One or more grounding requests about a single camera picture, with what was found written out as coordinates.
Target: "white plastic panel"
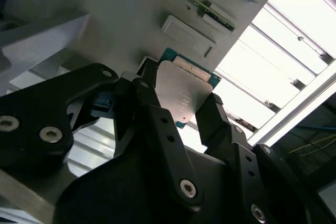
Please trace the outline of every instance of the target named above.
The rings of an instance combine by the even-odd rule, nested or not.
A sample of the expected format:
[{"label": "white plastic panel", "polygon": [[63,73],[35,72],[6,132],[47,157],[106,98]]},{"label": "white plastic panel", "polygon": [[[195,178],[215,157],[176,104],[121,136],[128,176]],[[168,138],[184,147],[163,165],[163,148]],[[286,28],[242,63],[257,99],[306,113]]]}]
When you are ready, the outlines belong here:
[{"label": "white plastic panel", "polygon": [[100,118],[98,122],[95,123],[95,126],[114,135],[114,124],[112,119]]},{"label": "white plastic panel", "polygon": [[311,39],[336,57],[336,12],[324,0],[269,0]]},{"label": "white plastic panel", "polygon": [[275,112],[224,79],[220,81],[214,93],[222,99],[225,110],[232,111],[258,129],[275,115]]},{"label": "white plastic panel", "polygon": [[[263,8],[259,12],[257,17],[253,20],[253,24],[262,30],[265,34],[267,34],[267,36],[269,36],[271,39],[280,44],[286,51],[288,51],[314,73],[319,74],[327,67],[327,64],[319,58],[319,54],[317,52],[315,52],[303,41],[299,41],[296,34],[289,30],[266,9]],[[288,62],[290,67],[295,65],[292,63],[292,61],[289,60],[285,62]],[[299,67],[296,66],[291,68],[291,72],[295,71],[296,68]],[[299,78],[299,72],[294,72],[294,74],[295,76],[297,74],[298,79],[301,81],[303,80],[302,78]]]},{"label": "white plastic panel", "polygon": [[75,145],[72,147],[68,158],[88,166],[91,169],[94,169],[108,161],[106,158],[97,156]]},{"label": "white plastic panel", "polygon": [[218,68],[280,108],[299,93],[299,90],[290,83],[291,79],[288,76],[240,40],[225,56]]},{"label": "white plastic panel", "polygon": [[81,133],[80,131],[77,132],[73,137],[75,141],[78,141],[79,143],[84,144],[85,146],[88,146],[90,148],[97,150],[98,152],[102,153],[104,157],[113,158],[114,148],[111,148],[102,143],[99,143],[95,139]]},{"label": "white plastic panel", "polygon": [[68,162],[69,170],[76,175],[77,177],[83,176],[85,173],[88,172],[88,170],[84,170],[76,165],[73,165]]}]

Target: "bolt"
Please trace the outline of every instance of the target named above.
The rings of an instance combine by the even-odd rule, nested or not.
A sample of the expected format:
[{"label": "bolt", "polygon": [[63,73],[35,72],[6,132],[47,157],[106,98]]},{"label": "bolt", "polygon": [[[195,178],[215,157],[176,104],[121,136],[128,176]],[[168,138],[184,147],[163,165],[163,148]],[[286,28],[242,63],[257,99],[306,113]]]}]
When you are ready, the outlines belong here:
[{"label": "bolt", "polygon": [[103,71],[103,74],[104,74],[105,76],[108,76],[108,77],[111,77],[111,76],[112,76],[112,74],[111,74],[109,71],[106,71],[106,70]]},{"label": "bolt", "polygon": [[180,182],[180,188],[181,188],[181,191],[184,193],[184,195],[188,198],[195,198],[196,196],[196,187],[195,185],[187,180],[187,179],[184,179]]},{"label": "bolt", "polygon": [[11,115],[0,116],[0,131],[10,132],[17,129],[19,125],[19,120]]},{"label": "bolt", "polygon": [[62,136],[62,131],[56,127],[44,127],[40,131],[40,138],[50,144],[57,143]]},{"label": "bolt", "polygon": [[252,204],[251,212],[254,218],[256,218],[257,221],[259,221],[259,223],[262,223],[262,224],[266,223],[266,217],[264,213],[262,212],[262,210],[257,205]]},{"label": "bolt", "polygon": [[149,88],[148,84],[145,83],[144,81],[141,81],[140,84],[143,85],[143,86],[146,87],[146,88]]},{"label": "bolt", "polygon": [[238,126],[235,126],[235,130],[239,133],[242,134],[243,130],[241,128],[239,128]]},{"label": "bolt", "polygon": [[267,153],[267,154],[271,154],[271,149],[270,148],[268,148],[267,146],[263,146],[263,148],[264,148],[264,150],[265,150],[265,152]]}]

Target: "screw hole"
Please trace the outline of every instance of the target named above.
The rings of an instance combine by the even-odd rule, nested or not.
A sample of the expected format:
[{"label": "screw hole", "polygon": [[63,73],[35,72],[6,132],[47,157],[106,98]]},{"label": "screw hole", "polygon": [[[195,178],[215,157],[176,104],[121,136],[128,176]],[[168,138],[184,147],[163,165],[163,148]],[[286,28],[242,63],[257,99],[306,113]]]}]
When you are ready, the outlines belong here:
[{"label": "screw hole", "polygon": [[252,172],[251,170],[248,170],[247,172],[249,173],[249,175],[250,175],[251,177],[255,177],[255,176],[256,176],[256,175],[254,174],[254,172]]},{"label": "screw hole", "polygon": [[189,193],[191,193],[193,190],[193,188],[190,185],[184,185],[184,189],[186,189]]},{"label": "screw hole", "polygon": [[258,219],[261,219],[263,217],[263,215],[261,214],[260,210],[256,209],[255,210],[255,214],[257,216]]},{"label": "screw hole", "polygon": [[55,131],[47,131],[46,135],[50,136],[50,137],[56,137],[57,136],[57,132],[55,132]]},{"label": "screw hole", "polygon": [[252,158],[250,158],[249,156],[245,156],[246,157],[246,159],[249,161],[249,162],[252,162]]},{"label": "screw hole", "polygon": [[170,136],[170,135],[167,136],[167,139],[170,142],[174,142],[175,141],[175,138],[173,136]]},{"label": "screw hole", "polygon": [[3,127],[11,127],[13,125],[13,122],[10,120],[2,120],[0,122],[0,125]]}]

